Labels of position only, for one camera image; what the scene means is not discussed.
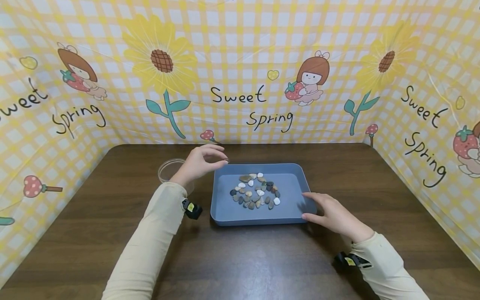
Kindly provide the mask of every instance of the blue tray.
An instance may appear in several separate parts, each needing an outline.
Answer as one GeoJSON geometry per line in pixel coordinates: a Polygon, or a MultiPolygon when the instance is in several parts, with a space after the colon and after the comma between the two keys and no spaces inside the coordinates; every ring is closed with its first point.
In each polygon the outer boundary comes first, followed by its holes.
{"type": "MultiPolygon", "coordinates": [[[[253,187],[246,184],[246,190],[256,196],[255,186],[262,185],[257,179],[253,187]]],[[[305,223],[302,213],[317,212],[312,199],[305,198],[302,192],[310,192],[305,174],[297,164],[259,164],[226,165],[215,171],[213,183],[212,206],[210,215],[220,226],[268,225],[305,223]],[[273,181],[280,192],[280,205],[272,210],[268,205],[250,210],[233,201],[230,191],[239,183],[239,177],[250,173],[263,173],[267,181],[273,181]]],[[[265,196],[273,200],[275,196],[265,191],[265,196]]]]}

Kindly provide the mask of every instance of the right hand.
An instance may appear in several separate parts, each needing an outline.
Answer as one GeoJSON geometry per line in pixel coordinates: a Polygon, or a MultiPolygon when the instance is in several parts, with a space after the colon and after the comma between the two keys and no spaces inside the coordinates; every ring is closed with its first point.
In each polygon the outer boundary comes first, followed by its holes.
{"type": "Polygon", "coordinates": [[[351,214],[339,201],[327,194],[305,192],[305,197],[312,198],[324,211],[324,216],[303,214],[301,217],[333,232],[342,234],[354,243],[368,240],[374,231],[351,214]]]}

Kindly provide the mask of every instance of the left hand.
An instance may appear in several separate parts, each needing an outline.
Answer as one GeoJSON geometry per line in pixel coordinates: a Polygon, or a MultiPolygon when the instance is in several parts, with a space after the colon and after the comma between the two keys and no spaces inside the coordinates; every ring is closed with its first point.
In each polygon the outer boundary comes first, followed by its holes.
{"type": "Polygon", "coordinates": [[[170,182],[178,183],[185,187],[190,181],[225,166],[228,164],[228,158],[223,153],[223,150],[225,150],[223,147],[213,144],[196,147],[190,151],[185,163],[180,167],[177,173],[173,175],[170,182]],[[205,158],[207,157],[216,157],[221,160],[215,163],[208,163],[205,161],[205,158]]]}

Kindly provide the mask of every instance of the pebble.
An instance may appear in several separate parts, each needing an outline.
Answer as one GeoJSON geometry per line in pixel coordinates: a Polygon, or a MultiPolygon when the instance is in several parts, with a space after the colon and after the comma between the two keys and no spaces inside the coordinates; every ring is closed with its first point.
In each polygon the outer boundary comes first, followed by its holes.
{"type": "Polygon", "coordinates": [[[250,176],[249,175],[243,175],[243,176],[240,176],[240,181],[242,182],[249,182],[250,181],[250,176]]]}

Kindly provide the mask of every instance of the wooden table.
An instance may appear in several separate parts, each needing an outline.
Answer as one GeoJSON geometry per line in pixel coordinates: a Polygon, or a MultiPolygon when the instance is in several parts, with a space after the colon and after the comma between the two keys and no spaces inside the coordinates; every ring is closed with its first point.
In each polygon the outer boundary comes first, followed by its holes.
{"type": "MultiPolygon", "coordinates": [[[[0,299],[100,299],[109,275],[159,185],[158,167],[193,145],[111,149],[20,265],[0,299]]],[[[310,188],[340,200],[383,233],[431,299],[478,299],[480,273],[372,148],[363,144],[227,145],[231,163],[294,162],[310,188]]],[[[376,299],[360,272],[337,272],[345,250],[320,226],[220,228],[210,219],[213,175],[190,199],[154,299],[376,299]]]]}

